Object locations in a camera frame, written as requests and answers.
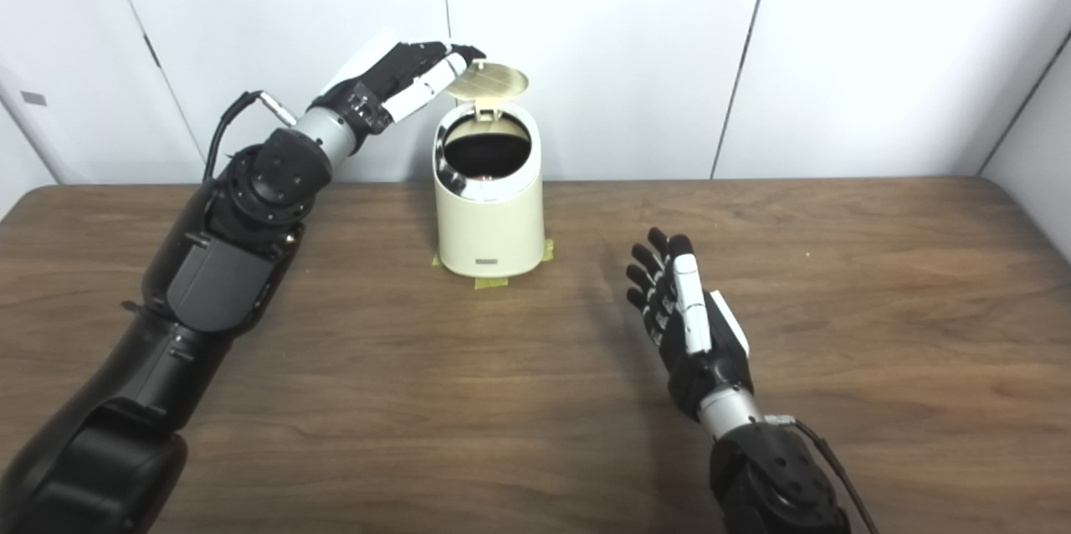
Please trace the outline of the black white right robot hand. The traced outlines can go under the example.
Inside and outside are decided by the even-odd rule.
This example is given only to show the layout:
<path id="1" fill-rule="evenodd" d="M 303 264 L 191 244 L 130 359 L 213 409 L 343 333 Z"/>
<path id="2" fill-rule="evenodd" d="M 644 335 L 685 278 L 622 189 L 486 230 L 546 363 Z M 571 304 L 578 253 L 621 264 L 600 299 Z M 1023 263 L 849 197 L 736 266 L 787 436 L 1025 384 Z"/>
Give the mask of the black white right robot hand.
<path id="1" fill-rule="evenodd" d="M 704 288 L 691 239 L 651 228 L 631 255 L 627 299 L 658 348 L 674 405 L 699 421 L 702 402 L 718 390 L 752 393 L 746 337 L 724 302 Z"/>

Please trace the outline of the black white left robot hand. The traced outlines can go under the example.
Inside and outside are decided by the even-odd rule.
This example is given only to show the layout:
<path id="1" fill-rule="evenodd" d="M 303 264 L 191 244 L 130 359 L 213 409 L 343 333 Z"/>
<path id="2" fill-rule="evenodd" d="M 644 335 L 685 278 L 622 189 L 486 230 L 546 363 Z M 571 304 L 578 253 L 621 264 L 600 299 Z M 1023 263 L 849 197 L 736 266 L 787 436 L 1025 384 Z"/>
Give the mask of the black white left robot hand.
<path id="1" fill-rule="evenodd" d="M 398 41 L 387 30 L 392 44 L 375 41 L 359 54 L 374 50 L 377 59 L 364 71 L 328 85 L 310 103 L 310 111 L 330 113 L 337 125 L 352 134 L 356 153 L 371 135 L 380 135 L 395 123 L 417 113 L 449 85 L 458 80 L 487 54 L 478 47 L 452 41 Z"/>

